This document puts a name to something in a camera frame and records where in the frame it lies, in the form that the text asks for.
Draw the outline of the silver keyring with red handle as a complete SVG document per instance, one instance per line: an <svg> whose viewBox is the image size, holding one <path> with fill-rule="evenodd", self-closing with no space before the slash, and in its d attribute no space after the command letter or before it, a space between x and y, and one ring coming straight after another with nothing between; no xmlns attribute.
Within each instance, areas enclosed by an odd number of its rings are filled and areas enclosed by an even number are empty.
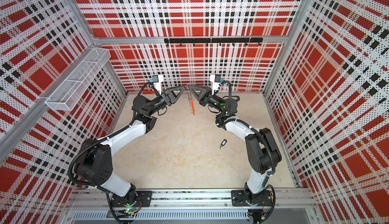
<svg viewBox="0 0 389 224"><path fill-rule="evenodd" d="M189 107L191 110L191 114L194 116L195 115L195 109L194 109L194 104L193 104L193 99L192 99L192 93L189 89L189 84L186 85L186 92L187 92L187 99L189 102Z"/></svg>

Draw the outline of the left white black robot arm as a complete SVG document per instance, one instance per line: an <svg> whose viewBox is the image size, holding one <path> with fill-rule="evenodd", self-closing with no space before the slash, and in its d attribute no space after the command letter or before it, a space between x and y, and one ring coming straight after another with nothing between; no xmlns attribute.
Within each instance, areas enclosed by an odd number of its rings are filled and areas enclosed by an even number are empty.
<svg viewBox="0 0 389 224"><path fill-rule="evenodd" d="M87 139L70 162L67 175L75 184L94 186L108 195L108 201L132 206L139 199L135 185L113 170L113 156L133 140L149 133L156 124L153 115L175 104L185 87L178 86L157 93L150 100L138 94L133 100L133 118L122 129L100 139Z"/></svg>

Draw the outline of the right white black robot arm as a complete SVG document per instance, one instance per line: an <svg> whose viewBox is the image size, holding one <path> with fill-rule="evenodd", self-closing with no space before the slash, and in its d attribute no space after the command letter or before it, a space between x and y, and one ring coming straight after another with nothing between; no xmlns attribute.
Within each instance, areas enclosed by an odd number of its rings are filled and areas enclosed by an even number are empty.
<svg viewBox="0 0 389 224"><path fill-rule="evenodd" d="M256 129L237 117L239 96L229 92L227 96L220 97L209 87L187 87L200 105L216 109L215 124L218 128L235 134L245 142L252 171L245 183L243 196L236 198L233 204L274 204L275 191L267 182L282 161L282 154L272 132L268 128Z"/></svg>

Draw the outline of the black head small key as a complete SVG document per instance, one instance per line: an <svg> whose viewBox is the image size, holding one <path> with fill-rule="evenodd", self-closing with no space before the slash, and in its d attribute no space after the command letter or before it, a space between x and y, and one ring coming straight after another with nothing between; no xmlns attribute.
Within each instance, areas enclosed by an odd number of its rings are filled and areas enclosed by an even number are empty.
<svg viewBox="0 0 389 224"><path fill-rule="evenodd" d="M227 143L227 140L224 139L224 140L221 142L219 148L221 149L222 147L224 147L224 146L226 145L226 143Z"/></svg>

